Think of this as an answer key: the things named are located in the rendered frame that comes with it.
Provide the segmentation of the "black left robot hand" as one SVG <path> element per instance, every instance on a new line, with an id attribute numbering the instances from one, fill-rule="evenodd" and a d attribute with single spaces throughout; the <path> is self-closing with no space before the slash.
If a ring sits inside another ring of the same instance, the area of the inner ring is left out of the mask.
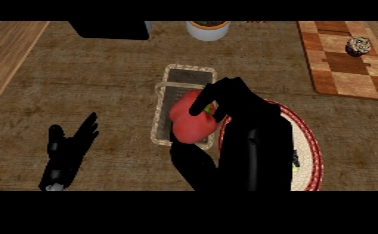
<path id="1" fill-rule="evenodd" d="M 95 120 L 97 115 L 91 113 L 72 137 L 64 136 L 63 129 L 57 124 L 50 126 L 47 135 L 48 162 L 38 184 L 41 191 L 45 191 L 45 187 L 54 183 L 61 184 L 64 189 L 70 186 L 85 153 L 98 135 Z"/>

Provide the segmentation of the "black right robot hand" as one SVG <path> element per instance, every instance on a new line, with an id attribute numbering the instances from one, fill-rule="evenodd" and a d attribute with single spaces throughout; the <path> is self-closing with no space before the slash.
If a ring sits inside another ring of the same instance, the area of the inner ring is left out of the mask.
<path id="1" fill-rule="evenodd" d="M 205 86 L 187 113 L 203 113 L 216 103 L 216 120 L 228 119 L 219 158 L 214 160 L 193 144 L 169 135 L 172 165 L 196 191 L 287 192 L 292 182 L 293 138 L 280 106 L 249 90 L 240 78 L 222 78 Z"/>

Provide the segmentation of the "red bell pepper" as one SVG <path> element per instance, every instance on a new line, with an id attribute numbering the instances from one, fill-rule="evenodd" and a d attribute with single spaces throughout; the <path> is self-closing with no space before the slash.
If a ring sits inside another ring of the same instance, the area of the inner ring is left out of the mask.
<path id="1" fill-rule="evenodd" d="M 188 114 L 188 109 L 199 93 L 199 90 L 190 90 L 174 103 L 168 113 L 172 122 L 172 134 L 184 144 L 199 142 L 214 133 L 218 126 L 214 118 L 214 104 L 208 104 L 196 116 Z"/>

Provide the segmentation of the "round red-rimmed placemat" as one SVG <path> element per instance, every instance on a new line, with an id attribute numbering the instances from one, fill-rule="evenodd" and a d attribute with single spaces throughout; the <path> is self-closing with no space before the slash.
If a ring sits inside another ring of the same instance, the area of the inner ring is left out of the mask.
<path id="1" fill-rule="evenodd" d="M 298 114 L 280 104 L 280 115 L 290 122 L 293 138 L 292 191 L 318 191 L 323 177 L 320 146 Z"/>

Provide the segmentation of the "rectangular wicker basket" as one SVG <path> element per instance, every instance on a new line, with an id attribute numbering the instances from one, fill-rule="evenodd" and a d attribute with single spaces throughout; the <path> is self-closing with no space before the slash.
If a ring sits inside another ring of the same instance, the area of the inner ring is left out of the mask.
<path id="1" fill-rule="evenodd" d="M 154 85 L 156 107 L 150 130 L 150 140 L 156 145 L 169 146 L 171 106 L 190 90 L 200 90 L 216 81 L 211 67 L 169 64 L 163 70 L 162 81 Z"/>

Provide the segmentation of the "checkered wooden cutting board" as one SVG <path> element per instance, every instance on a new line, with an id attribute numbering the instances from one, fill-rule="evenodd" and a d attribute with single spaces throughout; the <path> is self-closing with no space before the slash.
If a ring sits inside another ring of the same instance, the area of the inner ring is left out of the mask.
<path id="1" fill-rule="evenodd" d="M 298 21 L 314 91 L 318 94 L 378 100 L 378 37 L 366 21 Z M 370 50 L 346 53 L 346 42 L 363 37 Z"/>

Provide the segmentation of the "white plant pot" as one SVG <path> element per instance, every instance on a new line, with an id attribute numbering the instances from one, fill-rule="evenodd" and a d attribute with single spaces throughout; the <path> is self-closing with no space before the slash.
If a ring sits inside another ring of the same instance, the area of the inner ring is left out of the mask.
<path id="1" fill-rule="evenodd" d="M 185 29 L 193 38 L 200 41 L 219 40 L 228 31 L 230 22 L 224 21 L 216 26 L 202 26 L 193 21 L 185 22 Z"/>

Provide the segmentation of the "chocolate cupcake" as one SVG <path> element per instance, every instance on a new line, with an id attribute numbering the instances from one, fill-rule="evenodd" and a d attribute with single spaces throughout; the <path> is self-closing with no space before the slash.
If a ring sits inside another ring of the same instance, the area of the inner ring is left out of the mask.
<path id="1" fill-rule="evenodd" d="M 351 37 L 345 43 L 345 52 L 349 56 L 358 57 L 370 51 L 370 43 L 364 37 Z"/>

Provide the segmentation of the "black appliance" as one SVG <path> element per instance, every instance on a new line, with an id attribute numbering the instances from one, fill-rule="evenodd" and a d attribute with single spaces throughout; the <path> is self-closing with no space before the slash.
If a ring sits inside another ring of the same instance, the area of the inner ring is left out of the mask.
<path id="1" fill-rule="evenodd" d="M 150 21 L 70 21 L 82 38 L 147 40 Z"/>

